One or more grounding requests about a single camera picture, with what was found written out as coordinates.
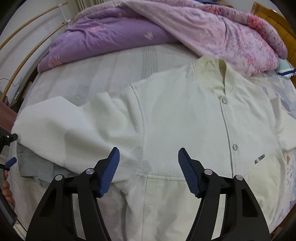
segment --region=teal pillow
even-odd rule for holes
[[[289,63],[287,60],[279,59],[279,66],[275,69],[275,71],[282,77],[287,79],[296,75],[296,68]]]

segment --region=human hand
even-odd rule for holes
[[[7,179],[7,177],[8,177],[8,171],[4,171],[4,178]],[[6,200],[10,202],[13,205],[13,207],[15,207],[15,201],[12,197],[12,192],[10,190],[9,182],[5,180],[2,186],[3,186],[2,194],[4,195]]]

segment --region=bamboo pole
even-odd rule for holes
[[[49,39],[53,34],[55,34],[57,31],[59,31],[62,27],[64,27],[65,25],[67,25],[68,22],[64,22],[62,25],[60,25],[58,28],[56,28],[55,30],[53,30],[49,35],[47,35],[44,39],[42,39],[39,44],[37,44],[35,46],[35,48],[32,49],[32,51],[25,57],[25,59],[21,62],[21,64],[18,66],[18,68],[16,69],[16,71],[13,73],[11,79],[9,80],[8,84],[6,85],[3,94],[1,95],[0,101],[4,101],[5,96],[12,84],[12,82],[14,81],[15,77],[17,76],[17,74],[19,73],[19,71],[21,70],[21,68],[24,66],[24,64],[28,61],[28,59],[33,55],[33,53],[47,40]]]
[[[48,10],[46,10],[45,12],[43,12],[43,13],[40,13],[39,15],[37,15],[37,16],[35,16],[35,17],[33,17],[31,20],[29,20],[28,22],[26,22],[26,23],[24,23],[22,26],[20,26],[12,35],[10,35],[1,45],[0,45],[0,50],[5,46],[5,44],[7,44],[7,42],[10,40],[10,39],[12,39],[13,38],[13,36],[15,36],[19,31],[21,31],[24,27],[26,27],[28,24],[30,24],[31,22],[33,22],[34,20],[36,20],[37,18],[39,18],[39,17],[41,17],[41,16],[43,16],[44,14],[46,14],[46,13],[48,13],[48,12],[50,12],[50,11],[52,11],[52,10],[54,10],[54,9],[56,9],[56,8],[58,8],[59,6],[57,5],[57,6],[55,6],[55,7],[52,7],[51,9],[48,9]]]

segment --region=black mechanical device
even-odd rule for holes
[[[2,144],[8,145],[17,136],[6,135],[4,138],[2,135],[1,138]],[[119,150],[114,147],[107,159],[98,161],[94,168],[85,170],[79,176],[55,176],[34,213],[26,241],[84,240],[76,233],[72,194],[78,194],[86,240],[111,241],[96,199],[109,190],[119,159]],[[220,194],[226,194],[225,213],[221,235],[214,240],[271,240],[260,206],[242,176],[236,175],[233,179],[218,176],[212,170],[204,169],[199,161],[192,160],[184,148],[179,150],[178,160],[190,191],[202,199],[186,241],[211,240]],[[9,170],[8,166],[0,168]],[[13,228],[16,214],[2,193],[0,198],[4,207],[0,209],[1,240],[21,241]]]

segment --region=blanket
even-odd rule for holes
[[[275,69],[287,48],[265,20],[226,6],[191,0],[129,0],[79,13],[40,62],[40,72],[103,53],[180,41],[195,54],[221,58],[251,76]]]

